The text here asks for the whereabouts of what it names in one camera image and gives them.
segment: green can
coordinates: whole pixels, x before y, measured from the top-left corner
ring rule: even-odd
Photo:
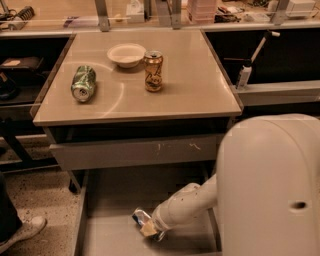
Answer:
[[[87,65],[78,67],[72,80],[72,96],[80,102],[87,102],[93,96],[95,87],[96,72],[94,69]]]

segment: aluminum can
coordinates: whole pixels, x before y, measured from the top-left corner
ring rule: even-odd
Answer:
[[[72,96],[80,102],[86,102],[93,96],[95,87],[96,72],[94,69],[86,65],[78,67],[72,80]]]
[[[162,53],[159,51],[147,51],[144,54],[145,88],[150,92],[162,89],[161,69],[163,63]]]

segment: sneaker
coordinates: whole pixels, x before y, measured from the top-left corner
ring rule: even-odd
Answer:
[[[8,241],[0,244],[0,254],[8,250],[16,242],[32,238],[39,234],[46,224],[47,220],[41,216],[34,217],[31,222],[24,222]]]

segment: speckled floor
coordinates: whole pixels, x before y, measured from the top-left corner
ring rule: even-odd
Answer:
[[[27,151],[34,158],[50,155],[46,139],[22,139]],[[6,147],[3,141],[0,146]],[[9,149],[0,156],[0,164],[17,159]],[[3,256],[68,256],[78,212],[79,196],[69,189],[68,174],[59,167],[6,173],[9,196],[23,221],[42,215],[47,226],[30,240],[16,243]]]

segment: beige tabletop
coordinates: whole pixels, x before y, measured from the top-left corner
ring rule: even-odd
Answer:
[[[120,43],[163,53],[163,90],[144,87],[144,66],[123,69],[107,58]],[[90,65],[96,93],[87,103],[71,94],[74,74]],[[241,109],[199,30],[79,33],[34,118],[39,126],[235,116]]]

